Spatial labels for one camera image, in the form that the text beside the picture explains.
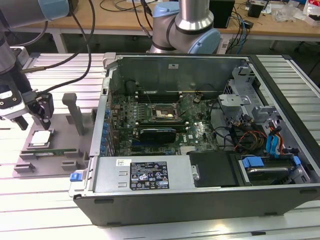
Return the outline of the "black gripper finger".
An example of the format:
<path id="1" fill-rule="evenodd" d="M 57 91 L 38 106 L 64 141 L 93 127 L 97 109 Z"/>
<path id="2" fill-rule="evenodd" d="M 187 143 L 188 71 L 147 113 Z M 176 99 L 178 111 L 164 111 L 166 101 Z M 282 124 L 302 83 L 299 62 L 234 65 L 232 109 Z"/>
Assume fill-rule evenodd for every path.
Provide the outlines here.
<path id="1" fill-rule="evenodd" d="M 28 123 L 23 116 L 14 118 L 14 122 L 20 127 L 21 130 L 25 131 L 28 128 Z"/>
<path id="2" fill-rule="evenodd" d="M 27 107 L 29 113 L 39 121 L 45 130 L 48 130 L 54 112 L 52 94 L 50 92 L 29 91 L 27 93 Z"/>

